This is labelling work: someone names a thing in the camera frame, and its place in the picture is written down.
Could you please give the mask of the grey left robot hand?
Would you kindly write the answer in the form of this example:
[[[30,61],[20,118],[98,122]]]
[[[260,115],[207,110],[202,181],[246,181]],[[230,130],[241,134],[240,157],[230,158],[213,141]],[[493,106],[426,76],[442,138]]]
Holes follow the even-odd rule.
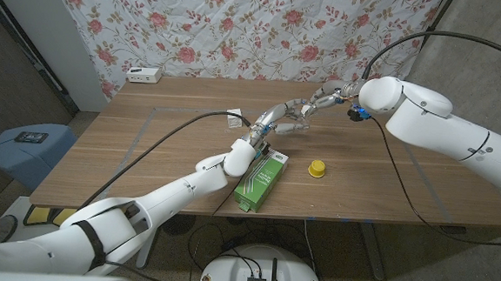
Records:
[[[271,132],[284,135],[295,130],[309,129],[308,119],[301,113],[306,103],[306,99],[293,98],[284,104],[272,106],[262,113],[242,139],[256,149]]]

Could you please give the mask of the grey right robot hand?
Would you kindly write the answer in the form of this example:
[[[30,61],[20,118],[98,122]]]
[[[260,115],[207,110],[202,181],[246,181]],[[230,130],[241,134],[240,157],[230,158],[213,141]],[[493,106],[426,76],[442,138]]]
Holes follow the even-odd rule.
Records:
[[[365,84],[364,80],[338,81],[330,80],[321,85],[311,96],[311,99],[302,107],[303,117],[310,117],[318,110],[330,108],[334,105],[354,103]]]

